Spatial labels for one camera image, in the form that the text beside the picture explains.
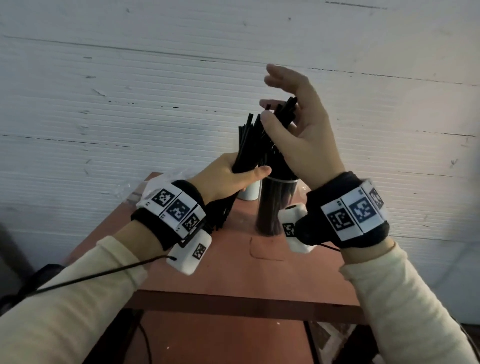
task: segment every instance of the right hand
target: right hand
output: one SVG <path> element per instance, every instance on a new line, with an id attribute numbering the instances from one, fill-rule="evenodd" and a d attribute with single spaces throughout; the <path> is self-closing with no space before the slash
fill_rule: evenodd
<path id="1" fill-rule="evenodd" d="M 328 114 L 306 76 L 273 64 L 267 65 L 267 72 L 265 83 L 294 94 L 298 106 L 295 120 L 288 130 L 272 112 L 263 111 L 264 129 L 291 170 L 315 190 L 345 171 Z M 284 101 L 260 100 L 263 108 L 270 104 L 275 109 L 279 103 Z"/>

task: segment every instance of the wooden table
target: wooden table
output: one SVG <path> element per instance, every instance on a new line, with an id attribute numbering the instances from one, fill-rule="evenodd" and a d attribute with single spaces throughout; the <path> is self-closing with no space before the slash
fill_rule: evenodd
<path id="1" fill-rule="evenodd" d="M 130 221 L 133 204 L 121 203 L 72 252 L 70 262 Z M 257 201 L 235 202 L 223 227 L 191 276 L 165 261 L 152 264 L 149 277 L 127 307 L 144 310 L 365 323 L 351 284 L 338 272 L 340 253 L 316 247 L 292 253 L 283 235 L 259 236 L 254 229 Z"/>

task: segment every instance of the hand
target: hand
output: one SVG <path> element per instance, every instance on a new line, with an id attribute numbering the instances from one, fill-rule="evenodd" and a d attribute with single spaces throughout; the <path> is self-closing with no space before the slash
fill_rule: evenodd
<path id="1" fill-rule="evenodd" d="M 262 112 L 262 124 L 288 166 L 314 190 L 345 171 L 328 114 L 306 76 L 273 64 L 267 65 L 267 72 L 265 83 L 294 94 L 298 106 L 288 130 L 270 111 Z M 279 103 L 284 101 L 260 100 L 263 108 L 270 104 L 275 109 Z"/>
<path id="2" fill-rule="evenodd" d="M 249 172 L 233 173 L 232 166 L 236 157 L 237 153 L 224 153 L 189 179 L 202 195 L 205 205 L 232 196 L 249 184 L 265 178 L 272 171 L 269 166 L 262 166 Z"/>

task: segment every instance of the forearm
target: forearm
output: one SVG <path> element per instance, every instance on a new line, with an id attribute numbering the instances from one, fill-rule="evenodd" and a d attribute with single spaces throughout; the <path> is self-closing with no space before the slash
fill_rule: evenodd
<path id="1" fill-rule="evenodd" d="M 132 222 L 65 268 L 44 287 L 162 254 L 151 232 Z M 0 319 L 1 363 L 81 363 L 146 278 L 140 266 L 23 300 Z"/>
<path id="2" fill-rule="evenodd" d="M 392 243 L 342 252 L 349 264 L 341 273 L 355 287 L 382 356 L 387 363 L 477 363 L 459 325 Z"/>

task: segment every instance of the corrugated wall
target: corrugated wall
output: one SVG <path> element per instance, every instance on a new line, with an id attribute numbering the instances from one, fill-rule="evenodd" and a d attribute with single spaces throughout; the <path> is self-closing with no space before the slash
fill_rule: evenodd
<path id="1" fill-rule="evenodd" d="M 10 0 L 0 223 L 58 262 L 150 171 L 231 151 L 274 62 L 317 87 L 350 169 L 460 320 L 480 323 L 476 0 Z"/>

